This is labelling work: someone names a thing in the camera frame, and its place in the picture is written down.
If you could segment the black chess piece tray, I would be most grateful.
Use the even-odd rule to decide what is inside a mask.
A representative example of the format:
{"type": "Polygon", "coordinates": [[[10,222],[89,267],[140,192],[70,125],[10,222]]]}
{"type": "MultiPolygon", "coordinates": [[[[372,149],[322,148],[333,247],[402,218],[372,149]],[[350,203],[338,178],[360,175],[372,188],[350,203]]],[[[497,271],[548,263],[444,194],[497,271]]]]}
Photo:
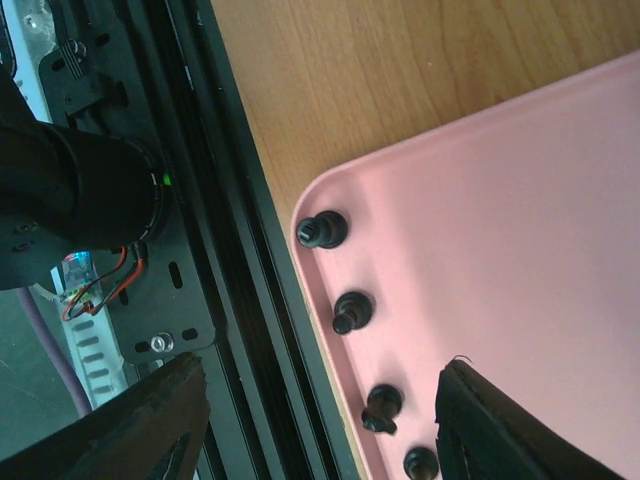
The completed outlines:
{"type": "Polygon", "coordinates": [[[314,217],[303,218],[296,226],[298,243],[308,249],[333,249],[348,236],[346,219],[334,210],[325,210],[314,217]]]}
{"type": "Polygon", "coordinates": [[[338,335],[347,335],[366,327],[374,314],[373,301],[360,291],[341,295],[334,306],[332,328],[338,335]]]}
{"type": "Polygon", "coordinates": [[[413,447],[405,454],[403,469],[409,480],[435,480],[440,473],[437,455],[425,446],[413,447]]]}
{"type": "Polygon", "coordinates": [[[393,436],[397,432],[395,418],[401,412],[403,396],[390,384],[376,385],[369,393],[361,413],[363,428],[375,434],[393,436]]]}

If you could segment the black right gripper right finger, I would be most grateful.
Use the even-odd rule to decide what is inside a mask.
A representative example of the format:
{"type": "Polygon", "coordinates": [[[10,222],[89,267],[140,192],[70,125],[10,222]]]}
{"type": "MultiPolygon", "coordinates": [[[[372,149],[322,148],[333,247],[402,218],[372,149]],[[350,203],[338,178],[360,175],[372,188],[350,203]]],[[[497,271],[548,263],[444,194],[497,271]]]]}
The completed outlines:
{"type": "Polygon", "coordinates": [[[444,479],[618,479],[462,360],[440,372],[436,447],[444,479]]]}

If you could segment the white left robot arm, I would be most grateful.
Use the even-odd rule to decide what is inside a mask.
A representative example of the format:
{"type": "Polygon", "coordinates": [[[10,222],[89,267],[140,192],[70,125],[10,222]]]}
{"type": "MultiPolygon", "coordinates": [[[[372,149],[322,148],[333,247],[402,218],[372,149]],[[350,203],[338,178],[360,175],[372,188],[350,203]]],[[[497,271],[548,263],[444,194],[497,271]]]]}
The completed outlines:
{"type": "Polygon", "coordinates": [[[124,1],[1,5],[1,286],[147,242],[169,199],[124,1]]]}

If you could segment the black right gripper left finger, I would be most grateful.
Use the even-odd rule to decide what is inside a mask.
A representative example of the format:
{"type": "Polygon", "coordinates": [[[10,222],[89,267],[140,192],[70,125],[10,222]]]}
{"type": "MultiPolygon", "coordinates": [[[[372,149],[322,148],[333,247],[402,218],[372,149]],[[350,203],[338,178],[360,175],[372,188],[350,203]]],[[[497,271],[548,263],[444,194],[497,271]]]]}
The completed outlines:
{"type": "Polygon", "coordinates": [[[3,479],[191,479],[210,415],[183,353],[89,415],[1,462],[3,479]]]}

